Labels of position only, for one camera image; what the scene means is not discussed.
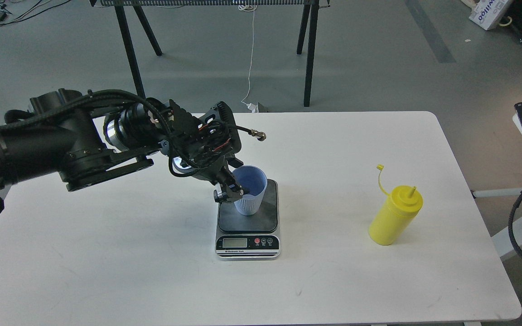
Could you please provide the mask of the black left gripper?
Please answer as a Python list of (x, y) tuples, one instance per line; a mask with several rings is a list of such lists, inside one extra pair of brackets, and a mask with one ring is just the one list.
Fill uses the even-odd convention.
[(195, 117), (173, 100), (165, 103), (153, 100), (152, 103), (168, 118), (166, 140), (172, 146), (173, 157), (181, 159), (177, 170), (188, 168), (190, 176), (213, 183), (217, 203), (242, 199), (244, 188), (230, 171), (244, 163), (235, 157), (241, 150), (241, 139), (229, 105), (217, 102), (204, 115)]

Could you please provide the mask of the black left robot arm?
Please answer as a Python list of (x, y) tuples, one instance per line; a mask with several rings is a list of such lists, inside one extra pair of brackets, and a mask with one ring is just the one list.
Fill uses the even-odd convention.
[(59, 89), (30, 103), (32, 112), (9, 110), (0, 125), (0, 190), (58, 173), (73, 192), (151, 167), (148, 156), (160, 152), (172, 175), (216, 186), (215, 202), (250, 192), (230, 171), (242, 166), (235, 157), (242, 127), (223, 101), (202, 117), (173, 100), (114, 89)]

